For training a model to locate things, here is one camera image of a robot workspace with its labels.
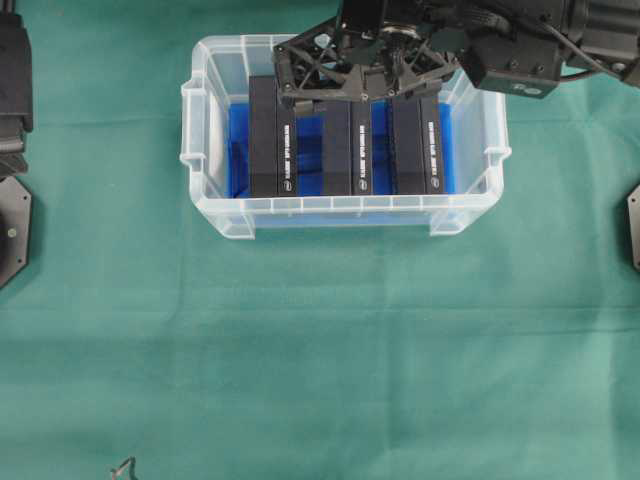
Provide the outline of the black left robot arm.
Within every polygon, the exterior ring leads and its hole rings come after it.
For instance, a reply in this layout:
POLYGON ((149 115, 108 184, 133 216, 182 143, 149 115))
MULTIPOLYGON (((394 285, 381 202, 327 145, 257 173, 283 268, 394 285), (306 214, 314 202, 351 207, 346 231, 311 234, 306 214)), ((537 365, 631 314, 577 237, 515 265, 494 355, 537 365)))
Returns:
POLYGON ((15 1, 1 2, 1 178, 28 171, 27 135, 34 128, 32 48, 15 1))

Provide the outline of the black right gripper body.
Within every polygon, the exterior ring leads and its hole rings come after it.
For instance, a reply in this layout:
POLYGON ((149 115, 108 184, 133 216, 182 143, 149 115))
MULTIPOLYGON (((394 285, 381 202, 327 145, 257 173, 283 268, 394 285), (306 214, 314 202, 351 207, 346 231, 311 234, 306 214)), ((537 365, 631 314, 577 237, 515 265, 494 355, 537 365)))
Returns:
POLYGON ((455 74, 453 47, 436 34, 457 27, 456 1, 342 1, 337 14, 273 48, 280 92, 327 101, 409 98, 418 76, 455 74))

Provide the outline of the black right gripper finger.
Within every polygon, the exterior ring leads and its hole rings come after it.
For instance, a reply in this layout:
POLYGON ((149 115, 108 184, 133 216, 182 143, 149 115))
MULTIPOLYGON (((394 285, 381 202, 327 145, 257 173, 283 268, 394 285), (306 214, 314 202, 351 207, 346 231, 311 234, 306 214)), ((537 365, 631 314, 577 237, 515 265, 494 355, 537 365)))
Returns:
POLYGON ((414 89, 409 92, 410 99, 437 96, 444 84, 455 77, 455 74, 447 74, 443 77, 422 78, 418 76, 414 83, 414 89))
POLYGON ((326 102, 326 95, 298 95, 294 93, 280 92, 278 94, 280 106, 293 113, 318 113, 321 110, 320 104, 326 102))

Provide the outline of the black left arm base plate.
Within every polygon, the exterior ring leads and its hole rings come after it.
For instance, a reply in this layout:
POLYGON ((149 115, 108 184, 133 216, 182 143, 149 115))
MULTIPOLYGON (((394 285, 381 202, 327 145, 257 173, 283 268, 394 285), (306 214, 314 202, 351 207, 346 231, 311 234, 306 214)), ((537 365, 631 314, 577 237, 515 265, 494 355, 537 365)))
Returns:
POLYGON ((15 177, 1 180, 1 270, 5 287, 29 262, 32 196, 15 177))

